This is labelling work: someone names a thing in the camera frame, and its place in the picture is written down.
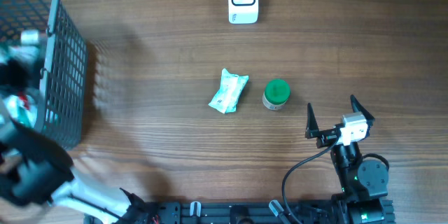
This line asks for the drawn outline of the green lid jar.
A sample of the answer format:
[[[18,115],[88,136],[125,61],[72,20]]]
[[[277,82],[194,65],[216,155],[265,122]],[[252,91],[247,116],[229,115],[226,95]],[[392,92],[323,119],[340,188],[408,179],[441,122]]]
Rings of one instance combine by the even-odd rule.
[[[291,95],[289,84],[282,79],[273,79],[266,86],[262,96],[263,105],[273,111],[282,109]]]

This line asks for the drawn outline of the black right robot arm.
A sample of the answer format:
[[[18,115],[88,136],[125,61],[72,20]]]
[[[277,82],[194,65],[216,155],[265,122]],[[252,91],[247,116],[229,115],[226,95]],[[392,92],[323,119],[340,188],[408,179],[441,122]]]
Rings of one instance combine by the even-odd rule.
[[[383,200],[388,195],[389,162],[375,153],[361,153],[358,143],[369,137],[375,117],[354,95],[350,102],[353,111],[325,130],[319,129],[313,107],[308,104],[305,136],[330,153],[338,176],[342,191],[330,201],[334,222],[386,223],[389,215]]]

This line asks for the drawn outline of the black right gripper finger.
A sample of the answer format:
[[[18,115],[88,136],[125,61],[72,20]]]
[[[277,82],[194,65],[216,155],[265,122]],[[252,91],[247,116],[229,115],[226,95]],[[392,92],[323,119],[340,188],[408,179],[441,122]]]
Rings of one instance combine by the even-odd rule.
[[[361,112],[369,126],[373,126],[375,117],[357,100],[357,98],[352,94],[350,96],[351,107],[354,113]]]
[[[319,132],[314,110],[311,103],[307,104],[307,128],[306,132]]]

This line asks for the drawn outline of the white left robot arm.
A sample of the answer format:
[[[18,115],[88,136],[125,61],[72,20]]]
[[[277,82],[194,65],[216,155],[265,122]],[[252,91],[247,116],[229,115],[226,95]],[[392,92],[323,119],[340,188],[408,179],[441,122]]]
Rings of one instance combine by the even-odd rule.
[[[101,223],[148,220],[151,211],[141,198],[78,171],[63,148],[14,120],[1,103],[1,154],[13,149],[21,160],[1,172],[1,197],[11,204],[67,207]]]

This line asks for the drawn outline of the mint flushable wipes pack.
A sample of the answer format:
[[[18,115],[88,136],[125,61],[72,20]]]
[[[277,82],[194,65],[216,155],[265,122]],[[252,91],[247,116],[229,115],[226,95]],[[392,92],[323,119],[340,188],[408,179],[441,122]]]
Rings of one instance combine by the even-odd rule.
[[[223,69],[219,90],[209,102],[209,106],[223,114],[234,113],[242,90],[248,81],[249,76],[240,76]]]

